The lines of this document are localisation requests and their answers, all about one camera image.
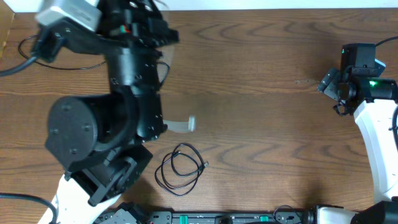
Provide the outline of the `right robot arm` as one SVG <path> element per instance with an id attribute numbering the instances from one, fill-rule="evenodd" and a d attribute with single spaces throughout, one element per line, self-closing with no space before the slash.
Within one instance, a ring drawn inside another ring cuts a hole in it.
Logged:
<path id="1" fill-rule="evenodd" d="M 340 68 L 331 68 L 318 85 L 335 100 L 340 116 L 351 115 L 366 146 L 374 204 L 354 212 L 316 205 L 304 223 L 397 223 L 397 82 L 381 78 L 385 64 L 376 59 L 376 44 L 346 44 Z"/>

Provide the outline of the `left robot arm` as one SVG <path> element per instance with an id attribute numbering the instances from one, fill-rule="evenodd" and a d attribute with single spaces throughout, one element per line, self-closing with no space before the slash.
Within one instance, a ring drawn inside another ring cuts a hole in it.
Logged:
<path id="1" fill-rule="evenodd" d="M 45 1 L 32 53 L 53 62 L 60 49 L 101 55 L 109 92 L 65 96 L 50 109 L 45 142 L 64 169 L 49 223 L 92 223 L 152 159 L 144 143 L 167 130 L 157 71 L 162 47 L 179 42 L 153 1 Z"/>

